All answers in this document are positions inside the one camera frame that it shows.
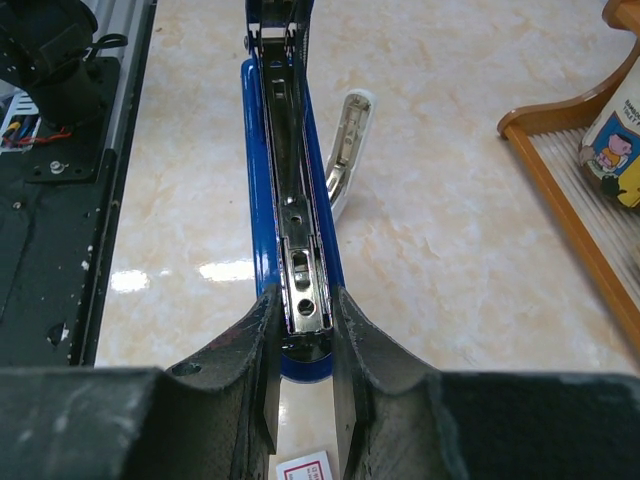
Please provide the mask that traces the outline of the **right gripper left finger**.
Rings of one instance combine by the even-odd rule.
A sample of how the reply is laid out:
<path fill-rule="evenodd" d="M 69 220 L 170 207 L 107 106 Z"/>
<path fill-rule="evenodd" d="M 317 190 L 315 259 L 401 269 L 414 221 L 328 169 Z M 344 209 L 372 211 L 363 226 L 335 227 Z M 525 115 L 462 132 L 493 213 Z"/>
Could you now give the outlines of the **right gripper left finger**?
<path fill-rule="evenodd" d="M 5 368 L 5 479 L 264 479 L 278 432 L 281 291 L 172 367 Z"/>

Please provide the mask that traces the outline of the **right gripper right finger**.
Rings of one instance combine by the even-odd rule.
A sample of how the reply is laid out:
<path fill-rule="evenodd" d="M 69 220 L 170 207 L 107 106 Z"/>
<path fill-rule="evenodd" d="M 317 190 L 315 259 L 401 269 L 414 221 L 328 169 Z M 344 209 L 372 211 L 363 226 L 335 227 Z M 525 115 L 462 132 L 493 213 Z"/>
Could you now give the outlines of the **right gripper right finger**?
<path fill-rule="evenodd" d="M 443 371 L 333 291 L 344 479 L 635 479 L 639 381 L 611 373 Z"/>

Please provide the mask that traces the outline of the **blue black stapler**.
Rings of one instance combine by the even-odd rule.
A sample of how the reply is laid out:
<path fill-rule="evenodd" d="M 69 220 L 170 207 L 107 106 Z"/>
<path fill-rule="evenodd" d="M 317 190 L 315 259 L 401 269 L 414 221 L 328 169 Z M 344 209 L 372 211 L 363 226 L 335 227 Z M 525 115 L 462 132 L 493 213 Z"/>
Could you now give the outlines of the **blue black stapler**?
<path fill-rule="evenodd" d="M 344 282 L 307 64 L 313 4 L 248 1 L 241 67 L 256 291 L 280 288 L 281 374 L 332 374 L 331 290 Z"/>

